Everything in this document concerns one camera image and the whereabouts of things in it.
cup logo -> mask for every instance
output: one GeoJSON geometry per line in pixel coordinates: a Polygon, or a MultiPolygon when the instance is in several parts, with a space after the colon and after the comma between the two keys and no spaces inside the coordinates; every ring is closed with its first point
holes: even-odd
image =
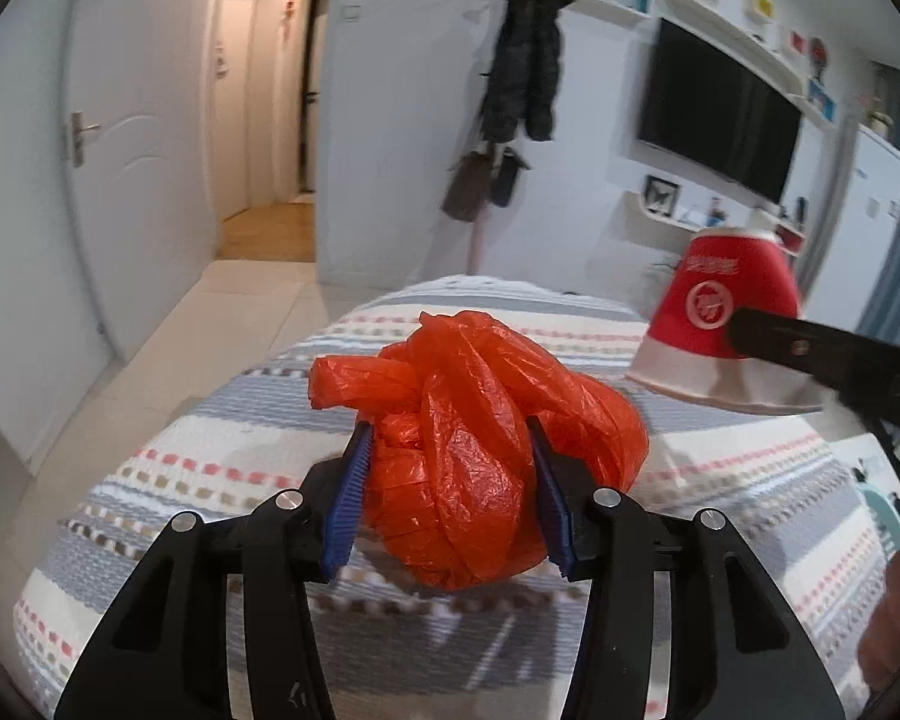
{"type": "Polygon", "coordinates": [[[717,330],[730,321],[733,296],[719,281],[701,281],[687,293],[687,319],[701,330],[717,330]]]}

white refrigerator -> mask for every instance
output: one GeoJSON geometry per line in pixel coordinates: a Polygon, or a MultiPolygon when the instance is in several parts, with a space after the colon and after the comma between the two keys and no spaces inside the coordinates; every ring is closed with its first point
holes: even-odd
{"type": "Polygon", "coordinates": [[[900,152],[859,127],[850,181],[803,316],[855,332],[890,251],[900,218],[900,152]]]}

black jacket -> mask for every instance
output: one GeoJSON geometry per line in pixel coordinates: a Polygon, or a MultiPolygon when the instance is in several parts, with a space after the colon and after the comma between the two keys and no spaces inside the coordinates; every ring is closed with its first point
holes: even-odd
{"type": "Polygon", "coordinates": [[[523,121],[531,140],[549,141],[562,51],[557,14],[573,0],[506,1],[484,100],[484,137],[509,143],[523,121]]]}

orange plastic bag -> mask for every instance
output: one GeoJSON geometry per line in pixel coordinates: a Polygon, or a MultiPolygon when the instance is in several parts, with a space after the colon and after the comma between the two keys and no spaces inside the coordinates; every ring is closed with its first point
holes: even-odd
{"type": "Polygon", "coordinates": [[[527,416],[618,490],[649,448],[619,392],[480,312],[420,314],[418,331],[375,358],[317,359],[310,399],[373,421],[365,519],[413,576],[444,589],[506,579],[546,554],[527,416]]]}

red paper cup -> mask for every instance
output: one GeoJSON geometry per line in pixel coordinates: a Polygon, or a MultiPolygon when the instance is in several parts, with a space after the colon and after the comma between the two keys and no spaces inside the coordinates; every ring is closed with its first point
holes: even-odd
{"type": "Polygon", "coordinates": [[[680,400],[737,412],[787,415],[823,408],[823,389],[806,374],[733,350],[725,327],[741,307],[799,316],[799,292],[780,240],[764,230],[701,230],[628,377],[680,400]]]}

